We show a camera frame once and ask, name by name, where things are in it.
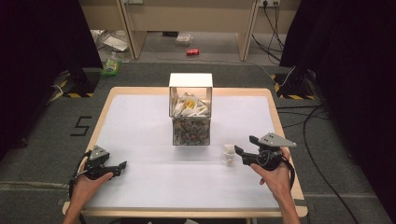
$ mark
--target black curtain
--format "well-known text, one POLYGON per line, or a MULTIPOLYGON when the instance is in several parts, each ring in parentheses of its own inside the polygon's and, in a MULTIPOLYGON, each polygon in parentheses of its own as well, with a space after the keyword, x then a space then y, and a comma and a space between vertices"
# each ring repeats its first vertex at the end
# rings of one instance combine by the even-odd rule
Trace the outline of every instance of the black curtain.
POLYGON ((317 72, 340 135, 396 223, 396 4, 344 1, 325 38, 309 42, 322 26, 318 26, 323 15, 319 7, 316 1, 302 1, 281 65, 298 66, 304 58, 308 68, 317 72), (309 52, 312 43, 318 45, 309 52))
POLYGON ((26 137, 64 70, 102 67, 78 0, 10 1, 0 7, 0 160, 26 137))

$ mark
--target green object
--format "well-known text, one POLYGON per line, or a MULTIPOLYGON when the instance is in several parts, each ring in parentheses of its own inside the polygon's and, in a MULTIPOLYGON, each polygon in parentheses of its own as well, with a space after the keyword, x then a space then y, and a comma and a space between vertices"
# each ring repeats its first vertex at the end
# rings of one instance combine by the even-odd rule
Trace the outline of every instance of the green object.
POLYGON ((105 77, 114 77, 119 74, 120 62, 114 59, 107 59, 105 68, 101 71, 100 75, 105 77))

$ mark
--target metal bracket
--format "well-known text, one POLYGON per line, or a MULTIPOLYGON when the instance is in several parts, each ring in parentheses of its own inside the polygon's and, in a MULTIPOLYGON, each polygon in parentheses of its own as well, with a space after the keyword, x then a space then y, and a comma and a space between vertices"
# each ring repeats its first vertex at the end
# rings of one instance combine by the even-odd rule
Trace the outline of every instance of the metal bracket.
POLYGON ((275 133, 266 134, 264 137, 259 139, 259 143, 269 147, 297 147, 296 143, 293 143, 275 133))
POLYGON ((98 158, 104 157, 109 153, 102 147, 95 146, 91 152, 90 161, 94 161, 98 158))

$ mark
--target floor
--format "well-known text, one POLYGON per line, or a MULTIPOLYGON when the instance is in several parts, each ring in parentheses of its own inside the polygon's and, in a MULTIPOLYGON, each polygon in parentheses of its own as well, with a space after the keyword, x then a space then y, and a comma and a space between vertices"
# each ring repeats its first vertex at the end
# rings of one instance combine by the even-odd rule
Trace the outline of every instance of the floor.
MULTIPOLYGON (((163 32, 148 32, 142 53, 137 61, 130 58, 124 60, 131 63, 218 63, 218 64, 259 64, 278 65, 279 61, 264 53, 259 45, 252 39, 248 50, 247 60, 241 62, 236 45, 235 34, 231 33, 195 33, 180 32, 181 35, 190 35, 191 42, 188 46, 176 44, 176 37, 164 36, 163 32), (187 56, 187 49, 198 49, 199 55, 187 56)), ((270 46, 271 52, 279 59, 281 57, 280 46, 272 35, 255 35, 259 43, 265 47, 270 46)), ((282 43, 285 42, 285 35, 279 35, 282 43)), ((111 57, 113 48, 107 46, 99 50, 102 61, 111 57)), ((122 59, 128 56, 128 49, 119 53, 122 59)))

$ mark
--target red object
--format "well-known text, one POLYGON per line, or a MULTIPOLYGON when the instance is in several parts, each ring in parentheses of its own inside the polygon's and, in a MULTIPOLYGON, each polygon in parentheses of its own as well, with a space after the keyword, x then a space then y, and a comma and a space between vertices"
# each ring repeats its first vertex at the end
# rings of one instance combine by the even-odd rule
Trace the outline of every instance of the red object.
POLYGON ((187 56, 189 56, 189 55, 199 55, 199 50, 198 49, 188 49, 187 56))

